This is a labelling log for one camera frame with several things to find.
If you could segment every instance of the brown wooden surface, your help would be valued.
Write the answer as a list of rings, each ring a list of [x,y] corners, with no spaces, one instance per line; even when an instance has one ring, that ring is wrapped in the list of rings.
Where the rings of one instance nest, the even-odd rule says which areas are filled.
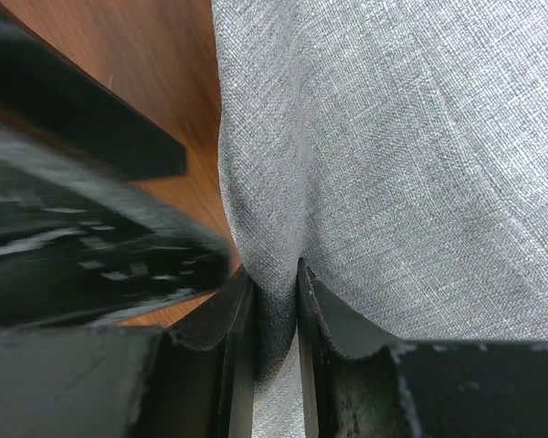
[[[221,101],[210,0],[0,3],[185,145],[186,176],[139,185],[231,239],[217,174]],[[232,251],[234,266],[238,266],[233,243]],[[132,323],[167,326],[205,299],[164,309]]]

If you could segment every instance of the cloth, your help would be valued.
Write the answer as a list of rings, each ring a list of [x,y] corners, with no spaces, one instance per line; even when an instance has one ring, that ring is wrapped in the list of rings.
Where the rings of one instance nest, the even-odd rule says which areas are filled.
[[[255,436],[304,436],[306,256],[402,338],[548,339],[548,0],[213,0]]]

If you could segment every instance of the gray cloth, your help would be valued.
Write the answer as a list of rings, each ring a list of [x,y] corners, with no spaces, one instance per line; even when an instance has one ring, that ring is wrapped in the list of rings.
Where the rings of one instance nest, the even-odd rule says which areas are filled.
[[[397,336],[548,339],[548,0],[213,7],[222,194],[263,287],[256,436],[303,436],[300,256]]]

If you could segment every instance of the wooden table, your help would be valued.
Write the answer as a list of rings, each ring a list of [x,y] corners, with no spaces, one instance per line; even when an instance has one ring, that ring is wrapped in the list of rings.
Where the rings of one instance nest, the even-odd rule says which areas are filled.
[[[210,0],[0,2],[99,83],[184,144],[185,177],[137,183],[226,235],[238,266],[219,194],[221,99]],[[167,326],[205,299],[129,323]]]

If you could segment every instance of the wood grain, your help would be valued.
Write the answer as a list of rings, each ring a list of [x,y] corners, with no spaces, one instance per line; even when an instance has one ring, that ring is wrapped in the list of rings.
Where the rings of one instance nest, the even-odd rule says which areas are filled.
[[[226,235],[219,194],[221,100],[210,0],[0,0],[50,45],[187,148],[185,177],[139,185]],[[168,326],[206,297],[137,318]]]

